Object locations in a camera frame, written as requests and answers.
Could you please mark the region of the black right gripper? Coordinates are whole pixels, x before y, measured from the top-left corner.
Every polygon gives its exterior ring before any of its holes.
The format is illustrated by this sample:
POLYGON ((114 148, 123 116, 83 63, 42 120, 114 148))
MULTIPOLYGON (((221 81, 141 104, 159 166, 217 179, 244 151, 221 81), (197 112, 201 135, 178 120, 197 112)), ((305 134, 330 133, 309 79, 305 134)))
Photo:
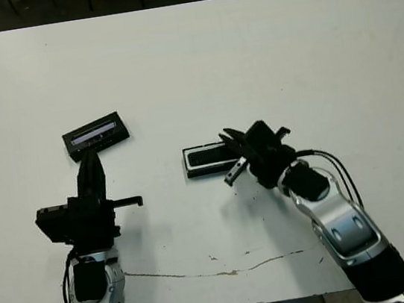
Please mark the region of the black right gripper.
POLYGON ((249 135, 232 128, 224 128, 223 132, 225 134, 218 136, 230 151, 238 155, 238 160, 224 178, 231 187, 241 172, 249 168, 260 185, 271 189, 277 185, 284 168, 295 159, 294 149, 282 144, 283 137, 291 133, 288 128, 249 135))

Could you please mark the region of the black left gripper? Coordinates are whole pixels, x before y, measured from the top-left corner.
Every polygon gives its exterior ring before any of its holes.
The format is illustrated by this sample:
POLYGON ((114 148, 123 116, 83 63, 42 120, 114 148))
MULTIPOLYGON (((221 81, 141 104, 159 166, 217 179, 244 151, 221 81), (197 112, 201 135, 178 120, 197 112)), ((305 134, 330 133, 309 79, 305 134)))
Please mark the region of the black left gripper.
POLYGON ((134 204, 143 206, 141 196, 117 200, 88 196, 92 192, 89 178, 91 167, 96 194, 106 194, 106 177, 100 157, 96 151, 87 151, 82 155, 77 176, 78 196, 84 197, 67 200, 67 239, 76 252, 113 247, 114 239, 121 232, 120 227, 115 224, 115 209, 134 204))

